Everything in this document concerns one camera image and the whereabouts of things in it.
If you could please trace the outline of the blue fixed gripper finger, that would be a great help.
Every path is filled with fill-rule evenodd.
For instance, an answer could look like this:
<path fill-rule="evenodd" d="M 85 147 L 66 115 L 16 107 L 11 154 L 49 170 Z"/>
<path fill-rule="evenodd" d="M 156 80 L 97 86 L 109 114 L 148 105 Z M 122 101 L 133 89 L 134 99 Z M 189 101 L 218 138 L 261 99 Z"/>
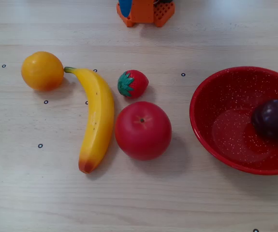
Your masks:
<path fill-rule="evenodd" d="M 131 12 L 132 0 L 119 0 L 118 2 L 119 2 L 121 14 L 124 17 L 128 17 Z"/>

